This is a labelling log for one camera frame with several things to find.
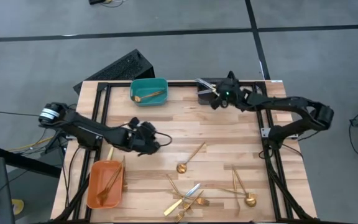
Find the wooden table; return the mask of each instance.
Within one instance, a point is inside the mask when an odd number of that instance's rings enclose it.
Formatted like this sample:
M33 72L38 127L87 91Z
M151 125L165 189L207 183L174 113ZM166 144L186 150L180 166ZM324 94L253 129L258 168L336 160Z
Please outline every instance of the wooden table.
M88 118L92 115L97 84L98 82L83 82L78 100L77 112ZM282 82L266 81L266 86L269 96L285 96ZM102 107L103 104L100 103L98 121ZM290 113L272 111L272 115L275 124L284 125L292 121ZM93 210L92 222L173 221L179 209L168 217L163 215L163 211L176 202L178 197L167 193L172 191L172 187L165 174L170 175L183 193L201 183L203 196L211 201L209 207L194 205L194 214L187 215L183 219L184 222L275 221L265 161L258 157L262 146L255 113L241 113L235 107L218 108L214 111L209 106L201 106L197 102L195 87L170 87L167 103L158 107L138 107L129 99L128 87L112 88L106 124L116 126L128 122L134 116L152 122L158 131L171 135L173 142L151 156L137 157L136 152L115 150L114 159L121 160L123 155L126 156L128 190L123 193L118 207ZM167 139L159 136L158 140L164 143ZM206 145L189 162L187 172L178 174L177 163L185 161L203 141L206 141ZM299 150L297 141L288 140L285 144ZM74 141L68 145L66 170L77 147L78 144ZM109 148L108 144L103 144L101 159L107 157ZM282 147L280 152L289 191L305 211L315 217L316 211L301 157L285 147ZM84 150L80 149L73 161L70 198L78 188L83 156ZM246 189L257 195L257 206L254 208L247 207L239 200L241 212L238 217L234 215L234 195L218 190L232 189L231 164L237 167ZM285 216L282 195L279 190L277 192L282 215ZM87 192L81 204L80 217L85 214L86 196ZM51 218L62 212L65 197L65 183L61 176Z

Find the black strip on floor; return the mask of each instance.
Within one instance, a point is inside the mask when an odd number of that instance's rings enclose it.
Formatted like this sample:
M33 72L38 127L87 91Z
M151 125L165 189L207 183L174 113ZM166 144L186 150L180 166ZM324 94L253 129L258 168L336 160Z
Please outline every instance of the black strip on floor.
M50 35L50 36L33 36L33 37L0 37L0 42L33 41L33 40L98 39L98 38L111 38L111 37L149 37L149 36L190 35L190 34L236 34L236 33L245 33L245 32L251 32L251 29L228 28L228 29L122 32L122 33L109 33L109 34Z
M265 53L264 53L264 49L262 47L262 42L260 41L258 27L256 25L256 20L255 20L254 10L252 9L251 1L250 0L245 0L245 1L246 1L246 5L247 5L249 21L251 23L252 34L254 35L256 51L258 53L260 66L262 67L262 75L264 76L264 78L266 80L269 80L270 74L269 74L269 70L267 68Z
M338 26L308 26L308 27L266 27L259 28L259 32L288 32L288 31L314 31L314 30L348 30L358 29L358 25Z

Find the knife blade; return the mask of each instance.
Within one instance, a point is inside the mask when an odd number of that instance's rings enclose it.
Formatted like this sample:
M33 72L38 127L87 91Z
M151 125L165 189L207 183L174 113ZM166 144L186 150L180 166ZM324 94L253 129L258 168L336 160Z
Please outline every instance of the knife blade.
M196 184L191 190L189 190L187 193L186 193L186 196L191 196L194 194L194 192L196 192L199 187L201 186L200 183ZM171 205L171 207L169 207L168 209L166 209L166 211L164 212L164 215L167 216L169 214L171 214L171 212L174 211L175 208L177 208L178 205L181 204L181 202L183 201L183 199L179 199L177 202L175 202L173 205Z

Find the orange bowl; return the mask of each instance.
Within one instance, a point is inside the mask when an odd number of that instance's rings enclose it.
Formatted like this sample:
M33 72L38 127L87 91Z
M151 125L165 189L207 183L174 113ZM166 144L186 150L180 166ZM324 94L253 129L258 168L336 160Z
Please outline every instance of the orange bowl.
M96 196L104 190L111 176L118 169L120 164L121 162L119 161L98 161L93 164L89 177L88 199L86 201L89 208L114 208L121 202L122 185L124 184L124 169L120 170L103 205L100 205L96 198Z

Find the floor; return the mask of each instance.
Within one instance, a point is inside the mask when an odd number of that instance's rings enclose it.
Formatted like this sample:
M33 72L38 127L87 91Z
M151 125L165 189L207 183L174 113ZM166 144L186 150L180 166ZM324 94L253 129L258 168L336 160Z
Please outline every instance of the floor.
M186 29L207 31L148 34ZM215 34L219 29L231 31ZM114 37L133 32L146 36ZM233 70L241 79L283 80L288 95L330 105L331 129L302 141L301 150L320 219L358 223L358 155L348 133L358 113L358 1L127 0L107 8L86 0L0 0L0 111L39 114L52 101L75 103L72 86L133 49L158 77L223 77ZM41 134L36 117L0 114L1 148ZM358 128L352 137L358 149ZM18 223L48 219L56 180L23 175L15 184L28 188L34 179L45 182L49 197ZM29 197L19 190L12 195Z

